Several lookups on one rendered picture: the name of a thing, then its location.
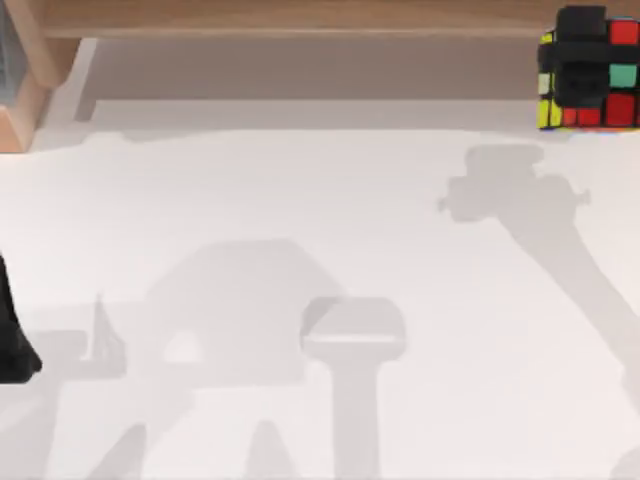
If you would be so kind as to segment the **wooden cupboard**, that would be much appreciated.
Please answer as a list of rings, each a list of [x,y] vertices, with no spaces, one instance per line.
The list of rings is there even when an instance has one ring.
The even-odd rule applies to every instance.
[[[0,0],[39,85],[97,44],[100,100],[522,100],[564,5],[640,0]]]

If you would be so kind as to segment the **pale wooden drawer front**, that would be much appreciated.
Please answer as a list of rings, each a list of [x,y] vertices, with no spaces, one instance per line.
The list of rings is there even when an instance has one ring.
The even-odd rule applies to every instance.
[[[47,111],[50,91],[31,72],[14,92],[0,89],[0,154],[29,150]]]

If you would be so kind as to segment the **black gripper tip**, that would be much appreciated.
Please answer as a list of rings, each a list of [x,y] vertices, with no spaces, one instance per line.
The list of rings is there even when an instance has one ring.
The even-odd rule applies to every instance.
[[[0,255],[0,385],[27,383],[42,366],[18,320],[6,264]]]

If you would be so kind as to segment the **multicoloured puzzle cube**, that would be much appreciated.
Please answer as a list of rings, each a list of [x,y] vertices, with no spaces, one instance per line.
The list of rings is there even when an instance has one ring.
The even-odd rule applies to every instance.
[[[640,130],[640,20],[566,5],[537,49],[537,128]]]

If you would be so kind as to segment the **grey pierced drawer inside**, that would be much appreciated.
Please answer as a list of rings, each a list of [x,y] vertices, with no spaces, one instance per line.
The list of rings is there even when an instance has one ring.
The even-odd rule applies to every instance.
[[[0,105],[15,104],[27,58],[4,0],[0,0]]]

